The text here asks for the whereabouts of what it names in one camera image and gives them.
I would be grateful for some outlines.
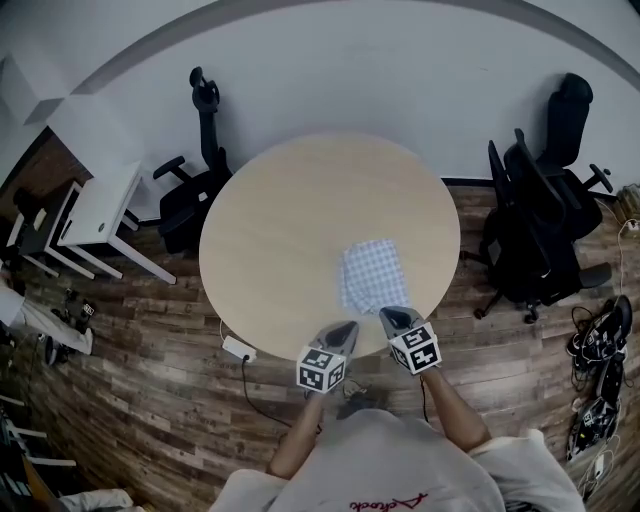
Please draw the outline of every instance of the white desk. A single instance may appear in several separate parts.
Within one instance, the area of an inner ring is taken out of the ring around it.
[[[69,213],[58,239],[58,245],[68,247],[105,272],[121,278],[120,272],[78,247],[84,244],[107,243],[160,279],[169,284],[175,284],[175,276],[116,236],[120,222],[133,230],[138,229],[137,224],[124,215],[138,183],[140,183],[140,162],[117,169],[110,174],[108,180],[92,178],[87,181]]]
[[[35,229],[33,224],[28,225],[23,235],[23,240],[19,249],[20,256],[54,277],[58,277],[60,274],[47,267],[44,263],[38,261],[36,258],[39,254],[48,254],[89,279],[93,279],[95,277],[93,272],[90,272],[86,268],[78,265],[76,262],[70,260],[57,250],[57,245],[53,239],[58,228],[58,223],[60,222],[67,205],[71,201],[71,197],[74,193],[78,194],[80,190],[81,187],[76,182],[69,182],[52,191],[43,200],[43,207],[45,211],[47,211],[47,215],[44,217],[42,224],[38,229]],[[9,236],[7,247],[15,244],[20,228],[23,224],[24,217],[19,215],[13,226],[11,235]]]

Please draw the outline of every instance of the white cable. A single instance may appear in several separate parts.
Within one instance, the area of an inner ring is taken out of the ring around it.
[[[623,277],[624,277],[624,270],[622,268],[622,265],[624,263],[624,255],[622,253],[622,244],[620,243],[620,235],[622,234],[622,230],[625,228],[627,224],[632,222],[640,223],[640,220],[627,219],[626,221],[624,221],[624,223],[622,223],[618,220],[618,217],[616,217],[616,214],[613,213],[613,210],[611,208],[609,208],[606,204],[600,201],[600,199],[596,199],[596,201],[600,203],[602,206],[604,206],[607,210],[609,210],[611,215],[613,215],[613,218],[616,219],[616,222],[621,226],[620,231],[618,231],[618,250],[620,251],[620,295],[622,295],[622,284],[623,284]]]
[[[615,449],[609,449],[608,448],[609,443],[613,441],[613,438],[617,439],[616,447]],[[596,456],[591,460],[591,462],[589,463],[589,466],[587,467],[587,470],[582,475],[582,478],[580,479],[580,482],[578,483],[578,486],[577,486],[580,496],[584,498],[587,490],[591,491],[590,496],[592,496],[596,492],[598,487],[600,487],[602,483],[606,480],[606,478],[611,473],[611,470],[613,469],[613,466],[616,460],[616,454],[618,452],[619,447],[620,447],[620,436],[617,434],[613,434],[609,439],[609,441],[600,449],[600,451],[598,451]],[[591,480],[591,476],[594,471],[594,466],[596,462],[600,457],[605,457],[606,455],[609,455],[611,457],[611,460],[602,470],[602,474],[595,480]]]
[[[613,215],[613,218],[616,219],[616,222],[618,224],[622,224],[619,220],[618,217],[616,216],[615,213],[613,213],[613,210],[611,208],[609,208],[605,203],[603,203],[602,201],[600,201],[600,199],[596,199],[596,202],[600,203],[602,206],[604,206],[607,210],[609,210],[609,213],[611,213],[611,215]]]

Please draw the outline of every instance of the person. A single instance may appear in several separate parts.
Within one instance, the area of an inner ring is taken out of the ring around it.
[[[584,512],[541,432],[493,439],[438,368],[420,378],[444,435],[371,408],[317,435],[326,396],[314,394],[266,472],[234,472],[210,512]]]
[[[83,354],[91,354],[93,332],[84,334],[72,329],[49,308],[33,302],[13,289],[13,281],[8,270],[0,270],[0,322],[18,332],[43,333],[55,341]]]

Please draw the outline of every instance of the power strip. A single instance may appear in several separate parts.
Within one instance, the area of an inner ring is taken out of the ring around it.
[[[244,359],[245,356],[249,356],[249,360],[247,361],[248,363],[255,361],[257,357],[255,348],[250,347],[246,343],[242,343],[233,336],[226,336],[224,338],[222,348],[240,359]]]

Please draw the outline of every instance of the chair armrest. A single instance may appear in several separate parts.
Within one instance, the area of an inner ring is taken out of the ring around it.
[[[583,288],[595,288],[611,279],[611,265],[600,263],[593,267],[585,268],[578,274]]]
[[[193,206],[188,206],[184,210],[180,210],[173,217],[163,222],[158,228],[160,236],[165,236],[172,231],[180,228],[185,222],[196,214],[196,209]]]
[[[589,165],[589,169],[591,169],[591,171],[593,172],[593,176],[591,176],[591,178],[589,178],[587,181],[583,183],[585,188],[589,190],[594,185],[597,185],[598,183],[602,183],[604,185],[604,188],[607,189],[607,192],[609,192],[609,194],[613,193],[613,187],[611,186],[611,183],[607,179],[607,176],[611,176],[611,171],[609,169],[605,169],[603,172],[595,164]]]
[[[161,165],[155,171],[153,171],[153,179],[157,180],[158,178],[164,176],[168,172],[173,173],[176,177],[180,178],[182,181],[189,181],[191,176],[189,176],[186,172],[180,169],[180,166],[184,163],[184,157],[179,156],[174,158],[173,160],[169,160],[166,164]]]

